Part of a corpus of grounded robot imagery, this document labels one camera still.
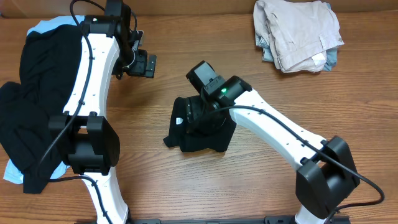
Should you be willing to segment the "black t-shirt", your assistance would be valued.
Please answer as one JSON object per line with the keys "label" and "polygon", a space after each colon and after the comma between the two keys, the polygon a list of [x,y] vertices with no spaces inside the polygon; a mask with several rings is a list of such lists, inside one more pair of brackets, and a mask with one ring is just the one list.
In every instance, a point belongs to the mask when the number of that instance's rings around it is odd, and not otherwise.
{"label": "black t-shirt", "polygon": [[178,97],[174,101],[169,135],[164,138],[165,145],[167,147],[178,146],[183,152],[195,152],[207,148],[217,152],[225,152],[236,128],[236,123],[230,115],[221,112],[226,116],[226,122],[215,134],[188,134],[186,132],[185,99]]}

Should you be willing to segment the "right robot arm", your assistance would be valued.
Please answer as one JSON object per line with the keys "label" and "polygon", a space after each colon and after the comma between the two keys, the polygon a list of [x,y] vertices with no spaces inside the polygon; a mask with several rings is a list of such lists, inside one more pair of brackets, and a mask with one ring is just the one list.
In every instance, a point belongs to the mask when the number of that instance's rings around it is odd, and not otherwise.
{"label": "right robot arm", "polygon": [[271,216],[266,223],[349,223],[336,209],[359,185],[348,144],[301,128],[278,112],[243,79],[225,80],[205,61],[186,75],[199,96],[186,100],[187,133],[204,137],[206,147],[224,151],[240,125],[277,151],[296,173],[301,203],[292,217]]}

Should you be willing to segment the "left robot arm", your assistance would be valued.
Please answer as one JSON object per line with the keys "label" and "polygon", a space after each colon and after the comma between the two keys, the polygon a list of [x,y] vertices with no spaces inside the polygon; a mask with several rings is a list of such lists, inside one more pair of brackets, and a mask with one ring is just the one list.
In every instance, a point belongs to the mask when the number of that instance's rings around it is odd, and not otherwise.
{"label": "left robot arm", "polygon": [[100,16],[85,16],[77,22],[82,33],[81,59],[72,93],[59,116],[49,121],[64,164],[73,180],[86,185],[97,218],[96,223],[132,223],[116,177],[120,140],[106,119],[111,77],[153,78],[157,57],[139,49],[143,31],[131,27],[137,17],[122,0],[107,1]]}

